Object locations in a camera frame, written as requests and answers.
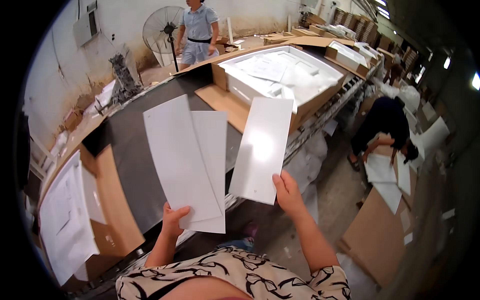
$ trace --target sandal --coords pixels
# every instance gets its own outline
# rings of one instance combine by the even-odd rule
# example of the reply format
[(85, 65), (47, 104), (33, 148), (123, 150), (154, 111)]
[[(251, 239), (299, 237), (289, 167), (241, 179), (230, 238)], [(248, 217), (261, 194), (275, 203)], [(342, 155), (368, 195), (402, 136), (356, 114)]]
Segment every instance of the sandal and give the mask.
[(359, 166), (359, 161), (358, 160), (356, 162), (352, 162), (351, 159), (350, 159), (350, 155), (347, 155), (347, 160), (348, 160), (348, 162), (350, 163), (350, 165), (352, 166), (352, 168), (355, 172), (360, 172), (360, 166)]

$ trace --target black belt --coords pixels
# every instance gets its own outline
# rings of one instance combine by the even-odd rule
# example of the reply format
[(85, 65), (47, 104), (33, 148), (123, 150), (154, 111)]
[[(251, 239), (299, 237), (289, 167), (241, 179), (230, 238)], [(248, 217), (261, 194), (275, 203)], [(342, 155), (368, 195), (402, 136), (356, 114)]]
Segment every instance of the black belt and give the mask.
[(193, 38), (188, 38), (189, 41), (191, 42), (195, 42), (195, 43), (206, 43), (206, 44), (210, 44), (210, 42), (212, 41), (212, 38), (209, 38), (209, 39), (193, 39)]

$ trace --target standing fan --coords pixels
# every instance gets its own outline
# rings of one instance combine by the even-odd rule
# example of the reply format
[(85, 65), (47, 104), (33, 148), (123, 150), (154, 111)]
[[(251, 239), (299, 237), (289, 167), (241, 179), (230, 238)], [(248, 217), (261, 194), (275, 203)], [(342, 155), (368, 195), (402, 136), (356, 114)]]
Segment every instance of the standing fan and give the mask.
[(142, 32), (144, 42), (150, 50), (160, 54), (173, 54), (177, 72), (179, 68), (173, 41), (177, 38), (178, 23), (182, 14), (182, 7), (163, 7), (148, 17)]

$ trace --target hand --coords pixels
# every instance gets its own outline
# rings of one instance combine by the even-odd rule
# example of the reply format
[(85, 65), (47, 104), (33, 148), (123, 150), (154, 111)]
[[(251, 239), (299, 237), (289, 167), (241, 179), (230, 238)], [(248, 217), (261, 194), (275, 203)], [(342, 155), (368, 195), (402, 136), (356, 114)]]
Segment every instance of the hand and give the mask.
[(179, 45), (175, 45), (175, 55), (180, 55), (180, 53), (182, 53), (181, 49), (180, 49), (180, 46)]
[(162, 232), (171, 238), (178, 238), (182, 234), (183, 229), (179, 227), (179, 220), (188, 215), (190, 207), (185, 206), (177, 210), (170, 208), (170, 204), (165, 202), (163, 205), (163, 224)]
[(278, 204), (290, 218), (298, 219), (308, 214), (297, 182), (287, 171), (282, 170), (281, 175), (274, 174), (272, 179)]
[(215, 52), (216, 47), (212, 44), (208, 47), (208, 56), (211, 56)]

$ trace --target fan pole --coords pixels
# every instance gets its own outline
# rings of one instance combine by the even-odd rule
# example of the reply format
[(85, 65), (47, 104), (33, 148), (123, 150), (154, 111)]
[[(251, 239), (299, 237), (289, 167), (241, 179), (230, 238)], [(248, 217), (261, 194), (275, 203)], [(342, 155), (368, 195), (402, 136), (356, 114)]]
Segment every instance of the fan pole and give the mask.
[(179, 71), (179, 67), (177, 65), (177, 56), (175, 55), (175, 46), (173, 45), (173, 36), (172, 36), (172, 33), (169, 33), (168, 34), (168, 39), (167, 39), (168, 42), (170, 42), (170, 45), (172, 46), (172, 54), (173, 54), (173, 62), (175, 63), (175, 69), (177, 70), (177, 72)]

